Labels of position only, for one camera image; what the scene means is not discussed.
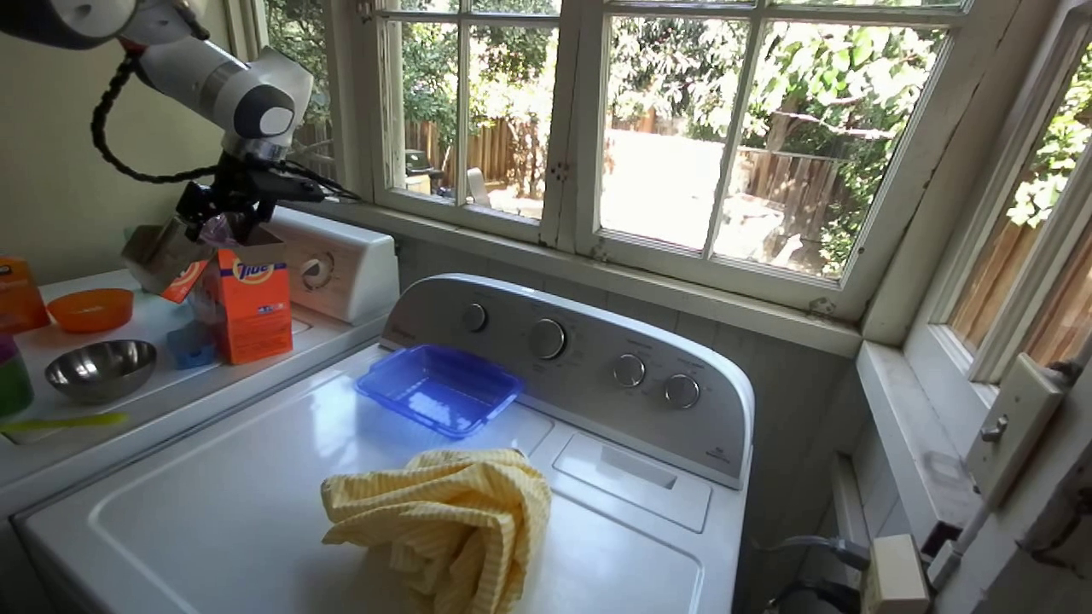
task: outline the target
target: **folded towel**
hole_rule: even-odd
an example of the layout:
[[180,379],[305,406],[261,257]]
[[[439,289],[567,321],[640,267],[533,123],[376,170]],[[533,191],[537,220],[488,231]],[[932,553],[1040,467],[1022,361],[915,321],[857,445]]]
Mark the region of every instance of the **folded towel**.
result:
[[390,545],[437,614],[513,611],[545,531],[550,487],[519,450],[434,450],[405,472],[328,476],[323,543]]

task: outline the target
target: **metal bowl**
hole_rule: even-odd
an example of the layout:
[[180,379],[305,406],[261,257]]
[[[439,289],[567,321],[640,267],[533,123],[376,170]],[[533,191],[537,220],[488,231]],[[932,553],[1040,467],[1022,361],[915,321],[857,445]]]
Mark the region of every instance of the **metal bowl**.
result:
[[138,393],[156,369],[156,349],[148,340],[98,340],[59,354],[46,379],[80,406],[98,406]]

